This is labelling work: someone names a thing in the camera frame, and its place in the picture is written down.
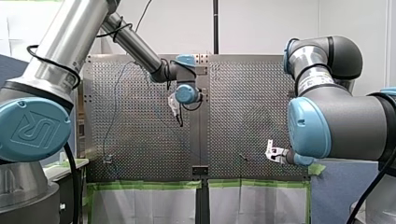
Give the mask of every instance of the black cable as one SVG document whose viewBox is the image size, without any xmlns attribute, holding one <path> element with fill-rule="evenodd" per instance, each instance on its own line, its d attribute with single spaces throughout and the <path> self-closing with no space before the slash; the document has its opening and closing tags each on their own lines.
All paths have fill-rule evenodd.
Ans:
<svg viewBox="0 0 396 224">
<path fill-rule="evenodd" d="M 199 107 L 201 107 L 201 104 L 202 104 L 202 100 L 199 102 L 198 106 L 195 107 L 194 109 L 190 109 L 190 108 L 186 107 L 186 106 L 183 105 L 183 104 L 181 104 L 181 105 L 183 106 L 183 108 L 184 108 L 185 110 L 188 110 L 188 111 L 195 111 L 195 110 L 199 109 Z"/>
<path fill-rule="evenodd" d="M 78 224 L 79 216 L 79 181 L 76 162 L 73 157 L 72 149 L 69 143 L 64 145 L 64 152 L 66 153 L 67 159 L 69 159 L 70 172 L 73 179 L 73 224 Z"/>
<path fill-rule="evenodd" d="M 114 31 L 109 32 L 107 34 L 103 34 L 103 35 L 97 35 L 96 37 L 100 38 L 100 37 L 105 37 L 108 35 L 113 35 L 113 42 L 116 43 L 117 34 L 119 33 L 120 30 L 122 30 L 128 26 L 130 27 L 129 29 L 132 29 L 132 27 L 134 27 L 134 25 L 131 23 L 126 23 L 125 25 L 122 26 L 122 22 L 123 22 L 123 16 L 120 17 L 119 24 L 117 25 L 117 28 Z"/>
<path fill-rule="evenodd" d="M 180 112 L 180 115 L 176 115 L 176 120 L 180 127 L 183 127 L 184 121 L 183 121 L 183 116 L 181 115 L 183 111 L 181 111 L 181 104 L 178 105 L 178 111 Z"/>
<path fill-rule="evenodd" d="M 140 22 L 142 22 L 143 18 L 145 17 L 146 12 L 147 12 L 147 10 L 148 10 L 148 8 L 149 8 L 149 4 L 151 3 L 151 1 L 152 1 L 152 0 L 149 0 L 148 3 L 146 4 L 145 10 L 143 11 L 142 16 L 140 17 L 139 22 L 137 23 L 136 30 L 134 30 L 135 32 L 137 32 L 137 30 L 139 29 Z"/>
<path fill-rule="evenodd" d="M 380 97 L 386 99 L 390 104 L 392 104 L 393 109 L 396 111 L 396 101 L 392 97 L 390 97 L 384 93 L 380 93 L 380 92 L 373 93 L 370 95 L 380 96 Z M 355 208 L 353 209 L 352 213 L 350 214 L 349 219 L 347 220 L 346 224 L 352 224 L 354 222 L 355 216 L 358 214 L 364 201 L 367 199 L 367 197 L 370 195 L 370 193 L 373 191 L 373 189 L 376 187 L 376 185 L 378 185 L 378 183 L 381 181 L 382 177 L 384 177 L 385 173 L 387 172 L 387 169 L 394 163 L 395 159 L 396 159 L 396 148 L 393 149 L 393 152 L 390 155 L 390 157 L 388 158 L 385 165 L 382 167 L 382 169 L 380 170 L 378 175 L 375 177 L 373 182 L 370 184 L 370 186 L 367 188 L 367 190 L 364 191 L 364 193 L 359 198 L 358 203 L 356 204 Z"/>
<path fill-rule="evenodd" d="M 172 85 L 169 62 L 166 59 L 161 59 L 161 61 L 165 62 L 165 68 L 163 70 L 163 74 L 166 77 L 166 90 L 169 91 L 171 89 L 171 85 Z"/>
<path fill-rule="evenodd" d="M 121 73 L 120 73 L 119 77 L 117 78 L 116 84 L 114 85 L 114 89 L 113 89 L 113 91 L 114 91 L 114 113 L 113 113 L 113 117 L 111 118 L 110 126 L 108 126 L 108 129 L 107 129 L 107 131 L 106 131 L 105 138 L 103 139 L 103 144 L 102 144 L 102 153 L 103 153 L 103 160 L 104 160 L 104 161 L 106 160 L 106 151 L 105 151 L 106 140 L 107 140 L 107 138 L 108 138 L 108 134 L 109 134 L 110 131 L 111 131 L 111 128 L 112 128 L 113 125 L 114 125 L 114 122 L 115 122 L 116 116 L 117 116 L 117 112 L 118 112 L 117 86 L 119 85 L 120 80 L 121 80 L 122 76 L 124 75 L 124 71 L 125 71 L 126 66 L 127 66 L 128 64 L 130 64 L 130 63 L 133 63 L 133 61 L 129 61 L 128 63 L 126 63 L 126 64 L 122 67 Z"/>
<path fill-rule="evenodd" d="M 115 29 L 112 32 L 109 32 L 109 33 L 103 34 L 103 35 L 97 35 L 96 37 L 101 38 L 101 37 L 105 37 L 105 36 L 108 36 L 108 35 L 114 35 L 114 34 L 118 33 L 120 30 L 122 30 L 122 29 L 124 29 L 125 27 L 128 27 L 128 26 L 131 26 L 131 28 L 132 28 L 134 25 L 131 24 L 131 23 L 127 23 L 127 24 Z"/>
<path fill-rule="evenodd" d="M 81 78 L 79 77 L 78 72 L 76 72 L 75 70 L 73 70 L 73 69 L 67 67 L 66 65 L 62 65 L 62 64 L 56 63 L 56 62 L 54 62 L 54 61 L 52 61 L 52 60 L 50 60 L 50 59 L 42 58 L 42 57 L 36 55 L 36 54 L 32 51 L 32 49 L 37 49 L 37 48 L 38 48 L 38 45 L 31 45 L 31 46 L 28 46 L 26 49 L 27 49 L 27 52 L 28 52 L 30 55 L 32 55 L 32 57 L 37 58 L 39 61 L 42 61 L 42 62 L 44 62 L 44 63 L 52 64 L 52 65 L 54 65 L 54 66 L 60 67 L 60 68 L 62 68 L 63 70 L 66 70 L 67 72 L 71 73 L 71 74 L 75 77 L 75 79 L 76 79 L 76 81 L 77 81 L 77 82 L 75 83 L 75 85 L 73 86 L 73 89 L 75 89 L 75 88 L 78 87 L 78 85 L 81 83 Z"/>
</svg>

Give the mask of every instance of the white object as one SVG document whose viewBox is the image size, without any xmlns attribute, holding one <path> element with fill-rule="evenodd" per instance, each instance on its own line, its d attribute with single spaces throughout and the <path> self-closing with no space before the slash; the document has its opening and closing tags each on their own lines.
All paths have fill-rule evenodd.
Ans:
<svg viewBox="0 0 396 224">
<path fill-rule="evenodd" d="M 176 100 L 176 95 L 175 93 L 172 93 L 168 97 L 168 105 L 171 107 L 173 115 L 177 117 L 180 115 L 180 103 Z"/>
<path fill-rule="evenodd" d="M 265 156 L 268 160 L 278 162 L 278 163 L 287 163 L 286 155 L 289 150 L 281 147 L 273 147 L 273 140 L 268 139 L 267 150 L 265 151 Z"/>
</svg>

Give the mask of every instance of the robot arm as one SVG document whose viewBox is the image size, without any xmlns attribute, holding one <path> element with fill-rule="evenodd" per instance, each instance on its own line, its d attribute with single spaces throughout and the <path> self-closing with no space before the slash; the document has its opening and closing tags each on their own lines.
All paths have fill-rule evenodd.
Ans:
<svg viewBox="0 0 396 224">
<path fill-rule="evenodd" d="M 301 157 L 365 161 L 389 157 L 396 147 L 396 115 L 389 97 L 396 91 L 352 96 L 345 87 L 362 69 L 361 53 L 352 41 L 340 36 L 293 40 L 284 63 L 297 95 L 288 108 L 291 163 L 300 163 Z"/>
<path fill-rule="evenodd" d="M 127 23 L 116 12 L 106 17 L 102 28 L 110 33 L 125 25 Z M 174 61 L 168 62 L 154 53 L 149 45 L 131 29 L 121 29 L 112 36 L 114 42 L 122 46 L 136 59 L 137 63 L 151 73 L 152 81 L 176 80 L 176 99 L 179 103 L 190 105 L 201 100 L 201 94 L 195 85 L 195 58 L 193 55 L 178 55 Z"/>
<path fill-rule="evenodd" d="M 70 98 L 80 69 L 102 27 L 113 32 L 125 24 L 115 13 L 120 0 L 64 0 L 35 57 L 21 77 L 0 90 L 0 164 L 40 161 L 67 142 L 71 133 Z M 177 80 L 176 99 L 184 105 L 201 100 L 195 86 L 195 59 L 159 58 L 132 30 L 114 39 L 151 73 L 155 82 Z"/>
</svg>

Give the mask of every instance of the perforated metal panel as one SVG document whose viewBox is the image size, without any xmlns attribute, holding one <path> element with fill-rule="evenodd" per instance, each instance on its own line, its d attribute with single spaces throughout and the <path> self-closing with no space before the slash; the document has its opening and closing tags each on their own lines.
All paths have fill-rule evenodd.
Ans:
<svg viewBox="0 0 396 224">
<path fill-rule="evenodd" d="M 175 84 L 152 84 L 130 60 L 92 56 L 84 71 L 89 181 L 191 179 L 188 114 L 180 128 L 167 104 Z"/>
<path fill-rule="evenodd" d="M 211 178 L 304 179 L 306 168 L 268 161 L 268 139 L 290 148 L 281 56 L 211 56 L 208 160 Z"/>
</svg>

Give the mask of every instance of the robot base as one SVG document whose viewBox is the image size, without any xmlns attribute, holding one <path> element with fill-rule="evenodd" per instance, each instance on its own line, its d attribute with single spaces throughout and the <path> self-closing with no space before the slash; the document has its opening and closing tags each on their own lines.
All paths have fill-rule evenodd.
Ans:
<svg viewBox="0 0 396 224">
<path fill-rule="evenodd" d="M 0 208 L 0 220 L 4 224 L 59 224 L 59 186 L 50 183 L 45 195 L 28 202 Z"/>
</svg>

